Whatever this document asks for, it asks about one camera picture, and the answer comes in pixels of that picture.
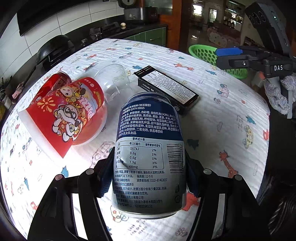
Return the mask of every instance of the table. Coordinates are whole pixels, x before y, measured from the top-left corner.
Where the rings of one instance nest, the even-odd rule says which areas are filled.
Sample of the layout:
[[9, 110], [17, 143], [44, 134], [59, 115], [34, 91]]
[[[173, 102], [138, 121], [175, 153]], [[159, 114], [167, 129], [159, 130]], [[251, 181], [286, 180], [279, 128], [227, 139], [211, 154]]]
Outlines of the table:
[[[73, 80], [87, 75], [91, 66], [116, 63], [125, 67], [131, 94], [142, 92], [133, 74], [151, 65], [200, 95], [180, 116], [185, 148], [203, 167], [218, 175], [241, 174], [257, 195], [265, 169], [269, 140], [269, 108], [265, 100], [228, 73], [187, 54], [147, 43], [103, 39], [71, 55], [42, 78], [17, 103], [5, 122], [0, 142], [0, 170], [10, 218], [27, 237], [37, 206], [56, 174], [80, 175], [105, 158], [116, 141], [118, 113], [108, 111], [106, 127], [88, 145], [71, 147], [63, 161], [50, 160], [32, 139], [17, 111], [27, 108], [45, 81], [64, 71]], [[187, 194], [187, 205], [159, 220], [139, 220], [111, 206], [111, 191], [98, 200], [113, 240], [185, 240], [192, 227], [198, 200]], [[73, 195], [78, 234], [86, 238], [78, 195]]]

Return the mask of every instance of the blue and silver can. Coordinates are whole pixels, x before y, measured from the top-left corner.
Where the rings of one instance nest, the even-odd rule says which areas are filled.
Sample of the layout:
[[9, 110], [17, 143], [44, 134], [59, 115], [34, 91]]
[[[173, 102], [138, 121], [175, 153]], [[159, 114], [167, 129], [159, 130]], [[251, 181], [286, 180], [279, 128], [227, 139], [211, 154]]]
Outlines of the blue and silver can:
[[133, 96], [120, 112], [112, 205], [137, 218], [164, 218], [186, 204], [185, 149], [167, 97]]

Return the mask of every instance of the cabinet handle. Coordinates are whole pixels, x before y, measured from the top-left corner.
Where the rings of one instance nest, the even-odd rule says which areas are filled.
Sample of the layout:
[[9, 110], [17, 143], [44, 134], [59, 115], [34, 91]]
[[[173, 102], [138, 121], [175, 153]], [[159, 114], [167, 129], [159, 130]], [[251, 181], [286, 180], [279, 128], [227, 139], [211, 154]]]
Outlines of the cabinet handle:
[[158, 38], [155, 38], [155, 39], [150, 39], [150, 41], [157, 40], [157, 39], [160, 39], [160, 37], [158, 37]]

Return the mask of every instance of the barcode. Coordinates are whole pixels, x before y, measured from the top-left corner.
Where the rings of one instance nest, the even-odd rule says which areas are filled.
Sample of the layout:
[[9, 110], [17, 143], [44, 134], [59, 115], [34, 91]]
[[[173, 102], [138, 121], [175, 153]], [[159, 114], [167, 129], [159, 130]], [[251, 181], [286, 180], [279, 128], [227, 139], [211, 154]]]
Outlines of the barcode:
[[183, 173], [183, 147], [181, 144], [167, 144], [168, 162], [171, 173]]

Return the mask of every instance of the screw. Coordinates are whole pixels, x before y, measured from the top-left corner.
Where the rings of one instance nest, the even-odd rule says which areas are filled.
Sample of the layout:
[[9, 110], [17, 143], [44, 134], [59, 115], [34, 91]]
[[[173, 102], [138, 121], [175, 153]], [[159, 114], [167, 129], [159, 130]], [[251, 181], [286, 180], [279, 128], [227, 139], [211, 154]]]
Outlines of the screw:
[[91, 174], [94, 173], [94, 170], [90, 168], [90, 169], [87, 169], [87, 170], [85, 171], [85, 173], [86, 173], [87, 175], [91, 175]]
[[235, 175], [234, 178], [238, 181], [241, 181], [242, 180], [242, 176], [241, 175]]
[[63, 178], [63, 175], [62, 174], [58, 174], [55, 176], [55, 180], [61, 180]]
[[204, 174], [211, 175], [212, 171], [210, 169], [204, 169]]

